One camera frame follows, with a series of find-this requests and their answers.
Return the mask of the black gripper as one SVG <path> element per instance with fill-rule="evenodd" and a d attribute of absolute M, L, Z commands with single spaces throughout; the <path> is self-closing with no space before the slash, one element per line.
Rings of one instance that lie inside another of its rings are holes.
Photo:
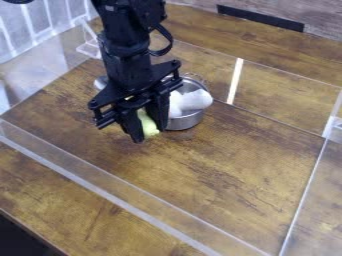
<path fill-rule="evenodd" d="M 99 35 L 99 48 L 108 79 L 105 88 L 89 100 L 88 109 L 99 129 L 117 123 L 135 143 L 144 140 L 137 110 L 144 108 L 156 128 L 163 132 L 168 124 L 169 95 L 181 86 L 179 60 L 153 64 L 156 55 L 148 49 L 149 38 L 139 43 L 115 45 Z"/>

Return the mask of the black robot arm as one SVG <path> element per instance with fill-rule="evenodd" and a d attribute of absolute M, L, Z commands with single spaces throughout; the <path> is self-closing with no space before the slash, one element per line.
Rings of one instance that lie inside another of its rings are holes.
<path fill-rule="evenodd" d="M 133 142 L 144 141 L 137 110 L 144 109 L 156 128 L 168 125 L 171 92 L 183 85 L 179 75 L 181 62 L 159 64 L 153 57 L 165 55 L 171 48 L 149 48 L 149 33 L 159 32 L 168 41 L 172 35 L 163 27 L 167 18 L 164 0 L 91 0 L 103 23 L 97 35 L 105 67 L 104 88 L 88 102 L 96 127 L 116 123 Z"/>

